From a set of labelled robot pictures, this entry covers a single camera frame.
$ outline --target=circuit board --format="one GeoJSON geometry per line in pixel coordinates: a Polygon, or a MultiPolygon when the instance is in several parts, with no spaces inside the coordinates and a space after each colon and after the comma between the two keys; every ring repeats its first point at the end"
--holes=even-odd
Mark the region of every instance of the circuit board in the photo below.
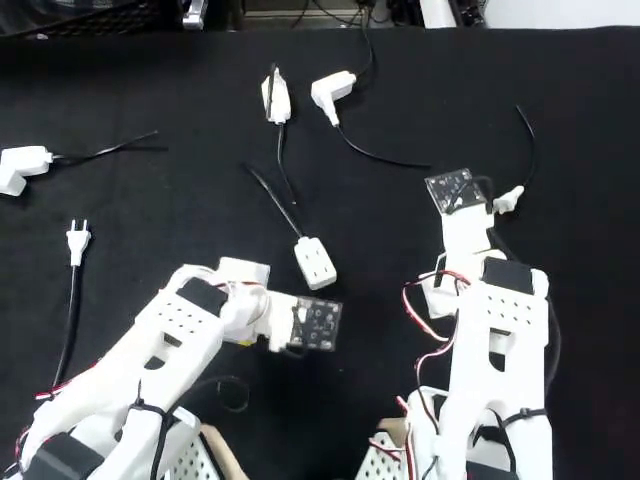
{"type": "MultiPolygon", "coordinates": [[[[472,178],[473,176],[469,169],[464,168],[434,177],[427,177],[424,181],[427,184],[427,190],[429,190],[433,203],[438,207],[438,211],[442,215],[445,215],[451,213],[449,210],[451,199],[463,188],[463,185],[471,181],[472,178]]],[[[486,203],[486,201],[482,190],[473,183],[464,188],[453,207],[455,210],[459,210],[461,208],[478,205],[479,203],[486,203]]]]}
{"type": "Polygon", "coordinates": [[[310,350],[335,350],[341,315],[341,303],[299,297],[293,312],[289,345],[310,350]]]}

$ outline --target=black cable tie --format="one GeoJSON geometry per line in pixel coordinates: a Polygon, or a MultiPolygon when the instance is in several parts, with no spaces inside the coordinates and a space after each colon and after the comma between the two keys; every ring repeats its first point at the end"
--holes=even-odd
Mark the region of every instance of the black cable tie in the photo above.
{"type": "Polygon", "coordinates": [[[538,408],[535,410],[532,410],[530,408],[521,408],[520,412],[505,418],[502,421],[502,424],[504,425],[505,428],[507,428],[507,426],[511,425],[514,422],[517,422],[518,420],[528,420],[530,418],[538,417],[542,415],[544,416],[547,415],[547,410],[544,408],[538,408]]]}

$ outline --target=table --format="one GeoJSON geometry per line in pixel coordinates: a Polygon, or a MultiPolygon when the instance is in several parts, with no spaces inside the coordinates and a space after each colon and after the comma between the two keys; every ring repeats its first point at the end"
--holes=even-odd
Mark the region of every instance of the table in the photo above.
{"type": "MultiPolygon", "coordinates": [[[[373,80],[340,104],[345,131],[369,150],[469,167],[505,191],[538,174],[498,230],[523,261],[549,273],[564,333],[548,408],[556,478],[630,473],[637,365],[633,335],[640,31],[371,33],[373,80]]],[[[425,172],[350,151],[309,95],[310,82],[366,60],[357,31],[159,35],[0,45],[0,143],[91,151],[159,129],[166,153],[131,152],[30,181],[0,199],[0,446],[12,443],[51,381],[63,338],[69,271],[64,232],[88,218],[81,326],[72,372],[86,368],[183,263],[228,255],[272,266],[270,287],[308,294],[295,238],[239,164],[279,182],[277,131],[258,85],[277,61],[295,114],[285,162],[339,272],[319,296],[345,304],[334,354],[303,361],[227,345],[207,375],[251,386],[246,413],[213,393],[189,407],[217,425],[252,478],[352,477],[378,419],[398,414],[412,366],[433,342],[406,318],[404,281],[432,268],[440,219],[425,172]]],[[[446,361],[425,381],[446,382],[446,361]]]]}

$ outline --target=white plug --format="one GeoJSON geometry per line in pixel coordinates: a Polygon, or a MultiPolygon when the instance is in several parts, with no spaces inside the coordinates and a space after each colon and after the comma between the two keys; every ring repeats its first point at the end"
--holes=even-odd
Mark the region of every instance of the white plug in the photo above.
{"type": "Polygon", "coordinates": [[[262,82],[262,101],[264,103],[264,111],[267,114],[267,120],[277,125],[282,125],[291,118],[291,100],[289,99],[289,90],[287,90],[287,82],[280,75],[280,69],[276,68],[273,72],[273,85],[271,89],[271,104],[269,104],[269,83],[271,75],[262,82]]]}
{"type": "Polygon", "coordinates": [[[0,193],[19,197],[27,181],[13,167],[0,163],[0,193]]]}
{"type": "Polygon", "coordinates": [[[356,80],[353,73],[343,70],[311,84],[311,98],[329,117],[329,121],[334,127],[340,125],[334,102],[349,95],[356,80]]]}
{"type": "Polygon", "coordinates": [[[87,221],[85,220],[82,224],[82,229],[76,230],[76,221],[71,221],[71,230],[67,232],[67,244],[71,251],[71,261],[69,264],[72,267],[80,266],[84,250],[87,248],[87,245],[89,245],[89,240],[91,240],[91,232],[87,227],[87,221]]]}
{"type": "Polygon", "coordinates": [[[47,173],[51,162],[53,154],[43,146],[6,148],[0,155],[0,163],[13,168],[23,177],[47,173]]]}
{"type": "Polygon", "coordinates": [[[311,290],[331,285],[338,278],[336,268],[318,238],[301,237],[293,251],[311,290]]]}
{"type": "Polygon", "coordinates": [[[493,201],[493,211],[498,212],[500,215],[503,213],[513,212],[518,204],[518,199],[523,193],[524,187],[522,185],[514,187],[512,190],[509,190],[507,193],[493,201]]]}

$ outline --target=cord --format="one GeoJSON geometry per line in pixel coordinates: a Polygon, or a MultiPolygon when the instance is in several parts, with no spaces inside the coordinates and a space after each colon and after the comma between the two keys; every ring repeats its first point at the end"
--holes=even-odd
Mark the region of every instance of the cord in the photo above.
{"type": "MultiPolygon", "coordinates": [[[[522,263],[518,259],[517,255],[513,253],[513,251],[504,242],[502,237],[498,235],[498,232],[496,232],[495,228],[487,229],[487,233],[489,235],[489,238],[492,240],[492,243],[494,243],[500,250],[502,250],[509,260],[522,263]]],[[[556,310],[550,295],[547,296],[547,303],[549,305],[549,333],[551,334],[552,338],[550,342],[550,346],[552,348],[552,356],[550,362],[548,363],[548,368],[546,369],[544,374],[545,395],[549,393],[551,384],[553,383],[553,380],[556,378],[556,374],[558,373],[558,366],[560,364],[560,353],[562,350],[562,332],[560,331],[560,322],[558,322],[556,310]]]]}
{"type": "Polygon", "coordinates": [[[360,80],[368,71],[370,71],[375,64],[375,52],[373,51],[373,45],[371,44],[371,39],[369,38],[369,34],[367,33],[367,29],[369,28],[369,22],[371,21],[371,10],[364,9],[362,16],[360,17],[360,30],[362,31],[362,36],[364,37],[365,42],[367,42],[367,47],[369,49],[369,59],[367,63],[365,63],[364,67],[360,70],[360,72],[356,73],[356,78],[360,80]],[[367,13],[367,21],[365,22],[364,17],[365,13],[367,13]]]}
{"type": "MultiPolygon", "coordinates": [[[[120,150],[131,150],[133,148],[133,144],[145,140],[149,137],[153,137],[158,135],[158,131],[154,130],[152,132],[145,133],[144,135],[139,135],[137,137],[132,138],[131,140],[127,140],[125,142],[119,143],[118,145],[114,145],[112,147],[103,148],[95,153],[90,153],[88,155],[78,155],[78,154],[55,154],[53,155],[53,162],[61,165],[77,165],[79,163],[83,163],[89,160],[93,160],[98,157],[102,157],[104,155],[108,155],[110,153],[114,153],[120,150]]],[[[146,149],[157,150],[163,149],[162,147],[146,147],[146,149]]]]}
{"type": "Polygon", "coordinates": [[[247,392],[247,399],[245,401],[245,403],[239,407],[236,408],[235,410],[229,410],[227,408],[227,410],[234,412],[234,413],[240,413],[243,412],[244,410],[247,409],[247,407],[249,406],[249,395],[250,395],[250,389],[249,386],[243,382],[240,378],[233,376],[233,375],[220,375],[220,376],[215,376],[215,377],[211,377],[208,378],[206,380],[202,380],[198,383],[195,383],[191,386],[191,388],[189,388],[188,390],[186,390],[182,395],[180,395],[180,397],[178,398],[178,400],[176,400],[176,402],[173,404],[173,406],[162,416],[162,420],[160,423],[160,431],[158,433],[158,444],[156,445],[156,451],[153,455],[153,462],[151,463],[151,474],[149,476],[150,480],[157,480],[158,478],[158,470],[160,468],[160,460],[162,459],[162,452],[164,451],[164,444],[167,440],[167,433],[169,431],[169,421],[171,419],[171,417],[173,416],[173,412],[176,411],[176,409],[182,405],[184,403],[184,401],[190,396],[193,395],[194,392],[208,386],[211,385],[212,383],[217,383],[217,391],[218,394],[220,394],[220,384],[222,382],[231,382],[231,383],[236,383],[236,385],[241,385],[243,388],[246,389],[247,392]]]}
{"type": "Polygon", "coordinates": [[[478,176],[472,177],[469,180],[467,180],[466,182],[464,182],[462,184],[462,186],[458,190],[456,190],[456,193],[454,193],[451,196],[451,200],[449,201],[449,206],[446,209],[446,213],[447,214],[451,214],[451,213],[453,213],[455,211],[456,202],[462,196],[464,191],[467,188],[469,188],[471,185],[475,185],[477,182],[484,182],[485,183],[485,185],[487,187],[487,191],[489,193],[489,195],[488,195],[489,198],[487,198],[487,203],[490,206],[493,205],[493,197],[494,197],[493,180],[491,180],[491,177],[487,177],[485,175],[478,175],[478,176]]]}
{"type": "Polygon", "coordinates": [[[435,468],[437,461],[438,461],[438,457],[433,457],[433,460],[431,461],[431,465],[429,465],[429,468],[427,468],[425,472],[422,474],[422,480],[426,480],[429,477],[429,474],[435,468]]]}
{"type": "Polygon", "coordinates": [[[527,115],[524,113],[524,110],[520,107],[520,105],[516,105],[516,110],[518,111],[518,115],[522,119],[525,127],[527,127],[527,131],[529,132],[529,139],[531,140],[531,166],[529,167],[529,174],[525,178],[525,181],[522,182],[522,186],[527,188],[533,180],[533,177],[538,169],[538,165],[536,162],[536,134],[533,131],[533,127],[531,126],[531,122],[527,118],[527,115]]]}
{"type": "Polygon", "coordinates": [[[415,323],[417,323],[418,326],[420,328],[422,328],[422,330],[425,333],[431,335],[435,340],[438,340],[439,342],[447,342],[449,340],[449,338],[443,337],[441,335],[438,335],[429,326],[429,324],[420,315],[418,315],[418,312],[415,311],[415,309],[411,305],[411,302],[409,301],[409,298],[407,296],[407,289],[409,287],[413,287],[413,286],[419,285],[420,283],[424,282],[428,278],[431,278],[431,277],[442,277],[444,275],[451,276],[451,277],[453,277],[455,279],[456,293],[458,295],[460,295],[460,292],[458,290],[458,282],[462,282],[465,285],[471,285],[471,282],[469,282],[469,280],[467,280],[464,276],[460,275],[459,273],[453,272],[451,270],[438,270],[438,271],[435,271],[435,272],[428,273],[426,275],[422,275],[420,278],[418,278],[418,280],[415,280],[413,282],[405,283],[404,286],[402,287],[402,294],[401,294],[402,305],[404,306],[404,309],[405,309],[405,312],[407,313],[407,315],[409,315],[409,318],[411,318],[411,320],[413,320],[415,323]]]}
{"type": "Polygon", "coordinates": [[[340,132],[340,135],[342,136],[343,140],[345,142],[347,142],[347,145],[349,145],[353,150],[355,150],[356,152],[371,158],[372,160],[376,160],[379,162],[383,162],[383,163],[389,163],[391,165],[396,165],[398,167],[408,167],[408,168],[431,168],[431,165],[426,164],[426,163],[405,163],[405,162],[398,162],[396,160],[391,160],[389,158],[385,158],[385,157],[381,157],[379,155],[376,155],[375,153],[371,153],[368,152],[366,150],[364,150],[363,148],[359,147],[358,145],[356,145],[355,143],[353,143],[351,140],[349,140],[349,138],[347,137],[347,135],[344,133],[344,130],[342,130],[342,127],[340,126],[340,124],[335,126],[335,129],[338,130],[338,132],[340,132]]]}
{"type": "Polygon", "coordinates": [[[53,384],[51,389],[55,389],[62,381],[67,373],[67,367],[69,366],[69,360],[76,343],[76,334],[78,331],[79,320],[79,307],[80,307],[80,266],[74,265],[71,267],[71,288],[69,290],[69,309],[67,310],[67,327],[66,327],[66,339],[62,352],[60,353],[60,360],[58,361],[58,369],[56,375],[53,377],[53,384]]]}
{"type": "Polygon", "coordinates": [[[298,203],[296,201],[296,194],[293,190],[293,186],[291,185],[291,182],[289,181],[289,177],[287,175],[286,170],[284,169],[284,164],[282,161],[284,142],[285,142],[285,126],[284,126],[284,123],[282,123],[279,125],[279,129],[278,129],[278,168],[280,169],[282,180],[284,180],[284,184],[287,186],[287,190],[289,191],[289,195],[291,196],[291,204],[296,205],[298,203]]]}
{"type": "Polygon", "coordinates": [[[302,18],[307,13],[307,10],[309,10],[310,3],[311,3],[311,0],[304,0],[304,6],[302,7],[302,12],[300,12],[300,15],[298,15],[298,18],[296,18],[295,21],[291,24],[292,30],[296,28],[298,24],[302,21],[302,18]]]}
{"type": "Polygon", "coordinates": [[[340,23],[344,23],[345,25],[349,25],[349,26],[353,26],[353,25],[358,25],[358,22],[354,22],[351,20],[347,20],[344,18],[340,18],[337,15],[334,15],[333,13],[331,13],[329,10],[327,10],[326,8],[324,8],[321,4],[319,0],[311,0],[315,6],[318,8],[318,10],[320,10],[322,13],[324,13],[325,15],[333,18],[334,20],[337,20],[340,23]]]}
{"type": "Polygon", "coordinates": [[[289,225],[291,226],[291,229],[296,233],[296,235],[298,236],[298,238],[302,238],[304,237],[304,232],[302,231],[302,229],[296,224],[296,222],[293,220],[293,217],[291,216],[291,214],[287,211],[286,208],[284,208],[284,205],[282,204],[282,202],[280,201],[280,199],[278,198],[278,196],[275,194],[275,192],[273,191],[273,189],[271,188],[271,186],[266,182],[266,180],[262,177],[262,175],[260,175],[260,173],[252,166],[243,163],[242,166],[251,174],[253,175],[253,177],[258,181],[258,183],[260,184],[260,186],[262,188],[264,188],[264,190],[269,194],[269,196],[271,197],[271,200],[273,200],[273,203],[275,203],[276,207],[278,207],[278,210],[280,210],[280,213],[282,214],[282,216],[287,220],[287,222],[289,223],[289,225]]]}

